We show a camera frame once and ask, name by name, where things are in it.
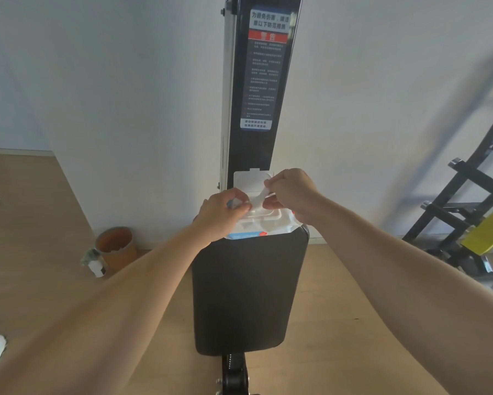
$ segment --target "orange bucket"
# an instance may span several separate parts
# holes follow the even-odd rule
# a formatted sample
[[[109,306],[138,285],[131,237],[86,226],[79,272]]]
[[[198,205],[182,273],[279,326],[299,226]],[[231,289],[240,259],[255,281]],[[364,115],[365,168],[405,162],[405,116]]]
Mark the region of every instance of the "orange bucket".
[[[95,250],[115,272],[138,258],[133,231],[124,226],[109,228],[101,233],[96,238]]]

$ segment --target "tan floor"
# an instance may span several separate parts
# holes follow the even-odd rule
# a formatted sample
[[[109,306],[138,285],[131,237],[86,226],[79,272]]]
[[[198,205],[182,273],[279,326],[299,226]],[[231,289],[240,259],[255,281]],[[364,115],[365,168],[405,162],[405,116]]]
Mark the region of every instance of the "tan floor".
[[[93,236],[56,159],[0,155],[0,197],[7,358],[103,279],[79,265]],[[247,360],[251,393],[446,393],[391,335],[326,245],[309,246],[283,344]],[[211,395],[219,371],[219,359],[194,348],[188,272],[123,393]]]

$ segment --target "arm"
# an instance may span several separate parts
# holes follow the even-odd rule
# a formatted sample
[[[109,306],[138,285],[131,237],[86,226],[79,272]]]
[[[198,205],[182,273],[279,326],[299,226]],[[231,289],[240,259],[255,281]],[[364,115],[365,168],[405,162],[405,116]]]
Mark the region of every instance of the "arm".
[[[402,345],[451,395],[493,394],[493,293],[319,194],[305,172],[265,183],[322,234]]]
[[[117,273],[93,297],[0,363],[0,394],[118,393],[197,253],[229,234],[250,209],[250,204],[227,209],[234,197],[248,200],[236,189],[205,200],[190,226]]]

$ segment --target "forearm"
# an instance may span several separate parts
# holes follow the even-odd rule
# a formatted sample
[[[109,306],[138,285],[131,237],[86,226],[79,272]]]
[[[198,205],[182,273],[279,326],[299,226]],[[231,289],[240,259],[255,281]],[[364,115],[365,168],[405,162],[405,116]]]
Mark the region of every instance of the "forearm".
[[[327,199],[315,208],[313,225],[406,349],[450,394],[492,394],[493,293]]]
[[[16,357],[0,363],[0,393],[116,394],[205,245],[190,226],[117,273]]]

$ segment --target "hand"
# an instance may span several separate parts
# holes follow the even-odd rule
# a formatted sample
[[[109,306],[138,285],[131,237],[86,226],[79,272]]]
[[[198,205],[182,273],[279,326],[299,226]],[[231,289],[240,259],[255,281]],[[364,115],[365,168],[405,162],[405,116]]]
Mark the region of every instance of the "hand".
[[[234,198],[242,200],[243,204],[235,209],[229,209],[226,203]],[[251,207],[247,194],[236,188],[230,188],[205,199],[192,224],[210,244],[229,235],[237,221],[250,211]]]
[[[322,195],[302,169],[285,169],[265,180],[265,187],[275,193],[263,202],[265,209],[289,208],[300,222],[312,224],[312,206]]]

